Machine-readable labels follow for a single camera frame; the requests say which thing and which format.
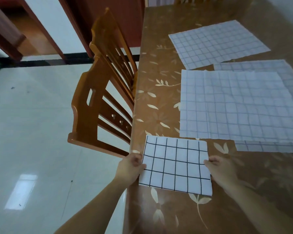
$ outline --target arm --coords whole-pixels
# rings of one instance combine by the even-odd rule
[[[140,154],[129,154],[118,164],[115,178],[55,234],[104,234],[121,194],[145,169]]]
[[[211,156],[204,163],[217,184],[237,202],[261,234],[293,233],[293,219],[265,202],[252,190],[240,185],[230,160]]]

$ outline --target person's left hand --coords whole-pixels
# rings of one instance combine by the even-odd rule
[[[114,180],[120,182],[125,188],[130,186],[147,167],[141,164],[142,156],[138,153],[130,153],[118,164]]]

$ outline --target hand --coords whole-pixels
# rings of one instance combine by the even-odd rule
[[[209,161],[204,160],[204,164],[209,169],[213,179],[224,190],[239,184],[236,171],[231,160],[214,155],[209,157]]]
[[[118,164],[114,180],[120,182],[125,188],[130,186],[147,167],[141,164],[142,156],[138,153],[130,153]]]

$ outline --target table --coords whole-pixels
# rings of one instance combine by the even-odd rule
[[[266,0],[146,8],[132,152],[143,153],[147,134],[179,137],[181,69],[185,67],[168,34],[232,19],[271,49],[236,61],[285,59],[293,67],[293,26]],[[244,185],[293,218],[293,154],[237,152],[233,141],[206,141],[209,155],[231,158]],[[258,233],[223,189],[215,182],[212,186],[211,199],[199,196],[197,204],[187,193],[133,184],[127,191],[123,233]]]

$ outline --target floral tablecloth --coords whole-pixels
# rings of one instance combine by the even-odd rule
[[[271,51],[235,61],[285,59],[293,67],[293,26],[266,0],[181,4],[145,10],[131,151],[147,134],[179,137],[181,69],[168,34],[237,19]],[[213,66],[200,70],[213,70]],[[241,183],[293,218],[293,154],[237,152],[233,141],[207,139],[208,154],[234,161]],[[129,187],[124,234],[258,233],[239,206],[212,182],[213,196]]]

